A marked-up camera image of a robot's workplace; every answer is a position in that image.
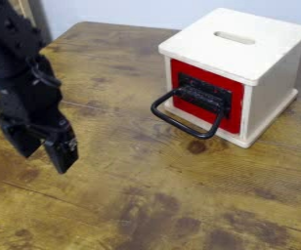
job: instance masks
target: black metal bracket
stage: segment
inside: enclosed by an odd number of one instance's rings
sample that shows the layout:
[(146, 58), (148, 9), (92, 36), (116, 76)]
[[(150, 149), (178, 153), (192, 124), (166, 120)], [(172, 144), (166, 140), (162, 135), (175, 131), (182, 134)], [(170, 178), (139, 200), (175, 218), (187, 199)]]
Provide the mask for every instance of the black metal bracket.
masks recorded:
[[(202, 133), (191, 127), (186, 126), (183, 123), (180, 123), (178, 120), (175, 120), (158, 110), (158, 107), (174, 96), (216, 114), (215, 121), (206, 133)], [(171, 90), (152, 103), (150, 110), (159, 119), (166, 121), (174, 127), (180, 129), (195, 138), (206, 140), (215, 135), (222, 118), (228, 117), (230, 105), (231, 93), (228, 91), (180, 73), (179, 87)]]

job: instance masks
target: robotic arm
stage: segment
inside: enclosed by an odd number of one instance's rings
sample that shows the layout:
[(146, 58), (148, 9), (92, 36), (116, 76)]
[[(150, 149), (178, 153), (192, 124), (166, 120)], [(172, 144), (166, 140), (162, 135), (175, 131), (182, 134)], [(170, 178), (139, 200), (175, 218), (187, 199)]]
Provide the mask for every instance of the robotic arm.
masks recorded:
[(39, 30), (0, 0), (0, 129), (24, 157), (43, 144), (64, 174), (79, 158), (78, 142), (58, 108), (62, 83), (39, 54), (43, 46)]

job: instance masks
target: red panel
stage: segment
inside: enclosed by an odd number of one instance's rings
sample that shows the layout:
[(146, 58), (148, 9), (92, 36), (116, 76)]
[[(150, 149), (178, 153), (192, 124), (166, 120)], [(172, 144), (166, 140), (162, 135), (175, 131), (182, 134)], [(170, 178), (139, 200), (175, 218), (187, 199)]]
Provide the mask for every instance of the red panel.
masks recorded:
[[(235, 82), (214, 73), (204, 71), (183, 62), (171, 60), (171, 77), (172, 88), (178, 88), (178, 74), (179, 72), (198, 78), (202, 81), (211, 83), (231, 92), (231, 111), (228, 119), (222, 119), (219, 127), (230, 132), (238, 134), (240, 131), (240, 116), (242, 116), (242, 100), (244, 88), (239, 82)], [(187, 103), (182, 99), (174, 97), (174, 106), (190, 114), (195, 115), (208, 123), (215, 120), (215, 114), (202, 109), (200, 107)]]

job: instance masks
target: table surface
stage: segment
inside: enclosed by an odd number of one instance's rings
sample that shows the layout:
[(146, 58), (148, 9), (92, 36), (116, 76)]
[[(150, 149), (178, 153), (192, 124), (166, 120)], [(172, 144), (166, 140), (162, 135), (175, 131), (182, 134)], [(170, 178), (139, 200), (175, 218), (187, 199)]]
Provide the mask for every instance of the table surface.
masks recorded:
[(43, 50), (80, 160), (60, 176), (0, 133), (0, 249), (301, 250), (301, 70), (250, 149), (196, 141), (150, 112), (175, 32), (82, 22)]

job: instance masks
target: wooden box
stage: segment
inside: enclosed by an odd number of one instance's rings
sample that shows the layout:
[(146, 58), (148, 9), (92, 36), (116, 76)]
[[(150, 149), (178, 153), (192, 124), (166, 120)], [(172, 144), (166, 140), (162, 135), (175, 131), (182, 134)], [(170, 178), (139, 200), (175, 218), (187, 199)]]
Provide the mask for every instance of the wooden box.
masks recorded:
[[(298, 94), (301, 25), (216, 9), (164, 41), (159, 52), (164, 54), (168, 91), (179, 88), (183, 75), (214, 86), (215, 93), (224, 90), (230, 94), (228, 111), (215, 134), (248, 147)], [(215, 112), (179, 97), (162, 100), (167, 100), (167, 111), (200, 128), (212, 128)], [(179, 127), (178, 121), (170, 123)]]

